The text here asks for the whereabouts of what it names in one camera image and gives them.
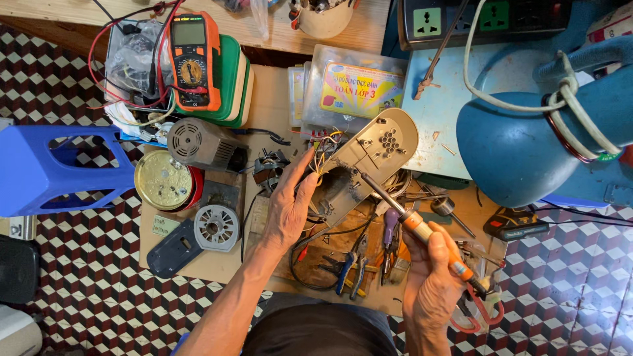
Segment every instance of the blue plastic stool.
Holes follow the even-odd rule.
[[[134,188],[134,166],[115,133],[115,126],[84,127],[62,125],[9,126],[0,131],[0,216],[12,217],[102,208],[114,198]],[[101,136],[118,160],[117,168],[75,167],[76,148],[66,144],[75,136]],[[49,142],[69,137],[60,147]],[[82,191],[114,189],[101,199],[82,201]],[[70,194],[67,201],[51,202]]]

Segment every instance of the green socket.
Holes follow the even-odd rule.
[[[436,36],[441,34],[441,8],[413,10],[413,35],[415,37]]]
[[[510,27],[510,4],[507,1],[485,3],[479,14],[481,31],[507,30]]]

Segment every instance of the checkered tile floor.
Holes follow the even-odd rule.
[[[0,115],[19,124],[108,125],[103,95],[88,78],[84,57],[0,25]],[[78,160],[116,165],[90,138]],[[142,148],[123,143],[129,158]],[[81,345],[88,354],[168,355],[222,292],[222,285],[161,279],[138,266],[139,208],[129,191],[109,209],[38,217],[40,289],[18,306],[42,312],[44,347]],[[631,208],[600,214],[631,219]],[[549,221],[567,212],[546,211]],[[633,353],[633,229],[595,222],[551,227],[542,239],[508,245],[501,274],[506,315],[489,333],[449,328],[454,355],[630,355]],[[270,298],[264,292],[260,301]],[[258,307],[253,322],[261,313]],[[399,353],[406,353],[402,319],[389,323]]]

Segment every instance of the blue desk lamp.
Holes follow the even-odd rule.
[[[633,143],[633,36],[608,39],[569,56],[575,71],[619,61],[615,73],[579,88],[576,98],[615,146]],[[563,76],[562,60],[534,70],[537,81]],[[504,92],[493,97],[522,106],[544,105],[540,94]],[[560,110],[571,133],[589,150],[604,151],[569,106]],[[508,208],[531,204],[560,187],[582,163],[566,148],[543,113],[511,111],[475,99],[460,111],[457,140],[464,164],[492,201]]]

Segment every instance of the blue table surface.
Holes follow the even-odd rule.
[[[572,6],[570,25],[563,33],[543,41],[472,46],[468,78],[487,93],[524,91],[545,94],[556,90],[557,83],[537,85],[532,70],[554,60],[556,51],[571,52],[585,43],[587,28],[612,8],[595,2],[577,1]],[[433,83],[420,100],[413,100],[418,83],[429,68],[436,49],[414,51],[405,78],[402,109],[409,113],[419,131],[418,148],[404,168],[471,179],[461,159],[455,125],[464,104],[475,97],[463,82],[464,47],[446,48],[434,72]],[[436,140],[433,133],[439,132]]]

